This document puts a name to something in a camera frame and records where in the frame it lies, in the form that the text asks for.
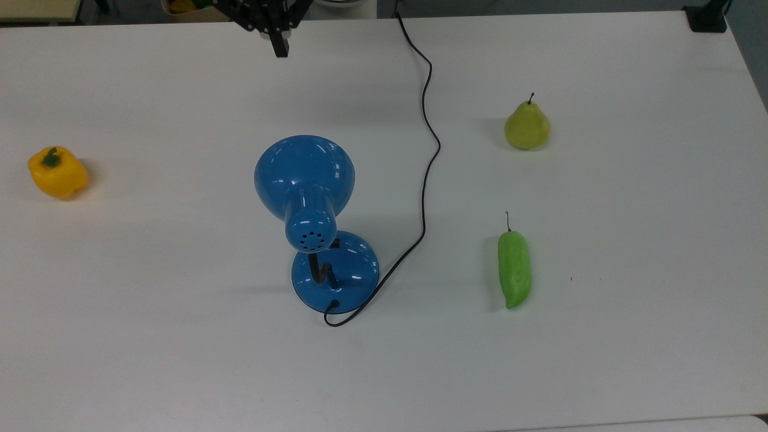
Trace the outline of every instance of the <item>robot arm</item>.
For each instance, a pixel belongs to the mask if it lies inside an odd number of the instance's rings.
[[[288,57],[290,29],[299,26],[312,0],[296,0],[290,7],[287,0],[213,0],[213,4],[240,27],[269,37],[275,56]]]

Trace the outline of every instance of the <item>pepper stem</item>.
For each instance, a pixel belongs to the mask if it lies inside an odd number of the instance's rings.
[[[50,168],[55,168],[61,163],[61,158],[59,158],[56,154],[56,147],[51,148],[51,150],[48,151],[48,154],[43,157],[43,165]]]

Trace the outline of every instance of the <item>toy vegetable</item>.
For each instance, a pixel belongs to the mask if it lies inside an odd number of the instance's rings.
[[[522,234],[509,227],[498,238],[498,279],[507,300],[507,309],[519,306],[531,292],[531,258]]]
[[[29,159],[29,174],[46,194],[68,199],[88,184],[88,172],[72,153],[63,147],[46,147]]]

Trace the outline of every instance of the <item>blue desk lamp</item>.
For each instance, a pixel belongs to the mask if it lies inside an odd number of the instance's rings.
[[[298,251],[291,277],[299,298],[318,312],[333,304],[333,314],[365,302],[379,282],[379,260],[365,240],[336,230],[355,185],[346,152],[313,135],[285,138],[261,156],[253,183]]]

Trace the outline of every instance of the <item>green pear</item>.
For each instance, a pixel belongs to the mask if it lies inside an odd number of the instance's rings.
[[[514,148],[531,150],[549,138],[549,119],[534,102],[533,93],[512,113],[504,125],[504,135]]]

